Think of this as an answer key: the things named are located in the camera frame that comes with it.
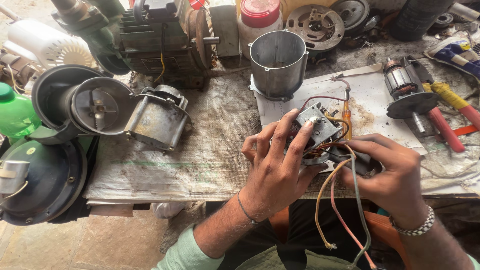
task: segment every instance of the black container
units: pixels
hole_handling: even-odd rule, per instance
[[[421,39],[453,0],[407,0],[390,28],[390,35],[402,41]]]

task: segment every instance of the screw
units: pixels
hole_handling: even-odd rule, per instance
[[[96,9],[95,6],[90,6],[87,11],[88,11],[88,14],[95,15],[97,13],[98,9]]]

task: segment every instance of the green shirt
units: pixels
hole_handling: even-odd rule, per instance
[[[163,260],[159,261],[156,268],[152,270],[214,270],[217,269],[223,261],[224,256],[213,259],[205,255],[198,247],[193,237],[193,227],[190,225],[181,234],[178,241],[167,251]],[[305,270],[347,270],[349,262],[330,256],[318,255],[309,250],[305,250],[307,256],[307,267]],[[468,256],[475,266],[475,270],[480,270],[480,264]],[[242,263],[237,270],[286,270],[278,253],[276,246],[248,259]]]

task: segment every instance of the workbench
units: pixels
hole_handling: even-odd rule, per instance
[[[465,32],[454,36],[466,37]],[[480,34],[472,39],[480,41]],[[367,56],[375,52],[371,63],[385,62],[387,57],[398,59],[412,55],[427,67],[437,81],[446,81],[451,88],[477,110],[479,88],[467,74],[426,58],[422,52],[440,42],[425,35],[416,42],[400,42],[393,38],[380,40],[371,47],[331,51],[327,60],[307,65],[305,79],[367,65]],[[124,135],[103,136],[97,153],[94,173],[83,196],[92,205],[132,204],[167,201],[228,200],[246,183],[249,162],[240,152],[246,137],[261,130],[259,112],[250,84],[250,62],[246,58],[220,59],[217,67],[208,71],[203,89],[182,90],[188,100],[186,111],[194,125],[187,126],[174,152],[163,153]],[[130,75],[119,78],[133,84],[138,93],[149,86],[149,78]],[[439,108],[453,129],[470,125],[463,115],[440,102]],[[460,187],[471,185],[480,178],[480,133],[462,135],[466,145],[463,153],[454,153],[437,142],[432,124],[421,116],[426,128],[423,137],[415,124],[406,120],[428,154],[422,157],[422,188],[425,194],[457,196],[454,193],[474,193]],[[316,198],[328,173],[315,177],[302,198]],[[342,184],[335,188],[335,197],[352,197]],[[329,187],[324,197],[329,197]]]

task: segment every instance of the green wire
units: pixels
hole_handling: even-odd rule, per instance
[[[363,226],[365,233],[367,234],[367,242],[365,243],[365,246],[363,246],[363,249],[357,254],[357,257],[355,257],[355,260],[353,261],[352,265],[350,265],[350,267],[353,268],[357,265],[357,262],[360,259],[360,257],[363,255],[363,253],[365,253],[365,251],[367,251],[367,249],[370,247],[372,238],[370,236],[370,232],[368,231],[367,222],[365,222],[365,216],[363,215],[363,208],[361,206],[359,185],[357,182],[357,173],[355,171],[355,156],[353,154],[350,154],[350,156],[352,158],[351,162],[352,162],[353,183],[355,185],[355,197],[357,198],[357,206],[359,209],[361,224]]]

